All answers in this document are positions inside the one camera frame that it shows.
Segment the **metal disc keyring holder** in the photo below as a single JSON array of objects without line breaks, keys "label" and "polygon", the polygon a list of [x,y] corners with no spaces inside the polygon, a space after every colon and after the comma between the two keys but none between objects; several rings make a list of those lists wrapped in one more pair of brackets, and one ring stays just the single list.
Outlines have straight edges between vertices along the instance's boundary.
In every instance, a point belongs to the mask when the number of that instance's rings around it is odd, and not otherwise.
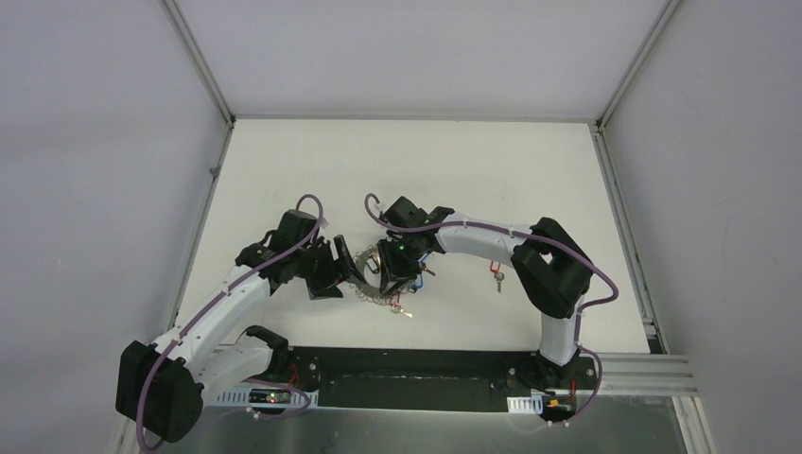
[{"label": "metal disc keyring holder", "polygon": [[395,282],[390,282],[388,284],[388,291],[383,292],[380,281],[382,265],[380,263],[377,247],[371,246],[368,249],[357,252],[354,255],[354,260],[366,279],[364,284],[350,284],[350,288],[356,296],[364,302],[386,307],[392,314],[405,316],[411,319],[413,314],[402,307],[401,297],[416,293],[411,291],[411,287],[418,274],[412,281],[401,284],[395,290],[391,290]]}]

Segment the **key with red tag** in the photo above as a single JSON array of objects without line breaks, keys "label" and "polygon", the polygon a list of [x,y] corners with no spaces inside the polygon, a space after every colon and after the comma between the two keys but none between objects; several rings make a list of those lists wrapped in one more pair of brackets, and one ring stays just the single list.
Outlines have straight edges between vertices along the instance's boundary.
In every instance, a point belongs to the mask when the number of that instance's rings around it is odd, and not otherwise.
[{"label": "key with red tag", "polygon": [[491,261],[489,265],[489,271],[492,273],[496,282],[497,292],[500,293],[502,291],[502,284],[505,279],[504,272],[502,271],[502,264],[500,262]]}]

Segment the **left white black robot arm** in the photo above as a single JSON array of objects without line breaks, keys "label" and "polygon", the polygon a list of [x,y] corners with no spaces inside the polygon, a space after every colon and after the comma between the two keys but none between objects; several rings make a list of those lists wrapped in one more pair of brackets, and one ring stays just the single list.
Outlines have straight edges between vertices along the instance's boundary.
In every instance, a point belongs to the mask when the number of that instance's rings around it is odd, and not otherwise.
[{"label": "left white black robot arm", "polygon": [[223,282],[188,320],[149,343],[133,341],[119,363],[115,408],[162,441],[180,441],[204,407],[235,384],[259,375],[281,380],[288,370],[288,340],[251,326],[224,351],[218,345],[251,310],[293,279],[312,300],[340,298],[342,283],[364,276],[343,236],[321,236],[322,221],[290,209],[277,228],[245,247]]}]

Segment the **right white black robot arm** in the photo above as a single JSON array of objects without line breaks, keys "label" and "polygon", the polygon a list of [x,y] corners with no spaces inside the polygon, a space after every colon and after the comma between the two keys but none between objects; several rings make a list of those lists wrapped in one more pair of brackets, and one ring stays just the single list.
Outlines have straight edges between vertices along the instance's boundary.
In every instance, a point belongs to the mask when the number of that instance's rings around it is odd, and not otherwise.
[{"label": "right white black robot arm", "polygon": [[449,207],[426,211],[406,197],[378,211],[375,200],[368,195],[366,209],[388,234],[376,244],[381,295],[416,280],[431,253],[465,254],[510,267],[541,314],[538,378],[558,388],[574,376],[576,310],[589,290],[592,270],[587,255],[556,220],[500,224]]}]

